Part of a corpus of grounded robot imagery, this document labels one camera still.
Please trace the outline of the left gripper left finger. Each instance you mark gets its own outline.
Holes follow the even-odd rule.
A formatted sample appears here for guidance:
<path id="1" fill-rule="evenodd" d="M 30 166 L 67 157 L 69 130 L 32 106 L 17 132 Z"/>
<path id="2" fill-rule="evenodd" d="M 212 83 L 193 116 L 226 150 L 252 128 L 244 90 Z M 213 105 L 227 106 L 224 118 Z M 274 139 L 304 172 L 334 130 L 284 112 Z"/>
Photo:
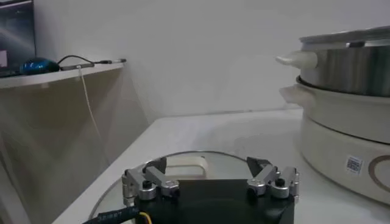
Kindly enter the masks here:
<path id="1" fill-rule="evenodd" d="M 178 180 L 165 175 L 167 157 L 148 162 L 142 169 L 126 169 L 122 174 L 123 204 L 130 206 L 135 197 L 141 201 L 151 201 L 157 197 L 157 192 L 163 197 L 176 200 L 180 197 Z"/>

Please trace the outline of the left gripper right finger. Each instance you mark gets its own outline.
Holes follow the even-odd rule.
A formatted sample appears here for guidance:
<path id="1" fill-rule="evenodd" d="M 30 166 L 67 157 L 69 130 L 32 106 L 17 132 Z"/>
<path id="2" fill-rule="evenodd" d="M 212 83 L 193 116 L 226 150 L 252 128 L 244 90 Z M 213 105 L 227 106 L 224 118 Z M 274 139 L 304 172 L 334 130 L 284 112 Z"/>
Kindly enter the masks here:
<path id="1" fill-rule="evenodd" d="M 252 178 L 247 180 L 247 194 L 256 200 L 266 194 L 278 200 L 289 197 L 297 203 L 299 199 L 300 173 L 295 167 L 286 167 L 282 171 L 266 159 L 246 158 Z"/>

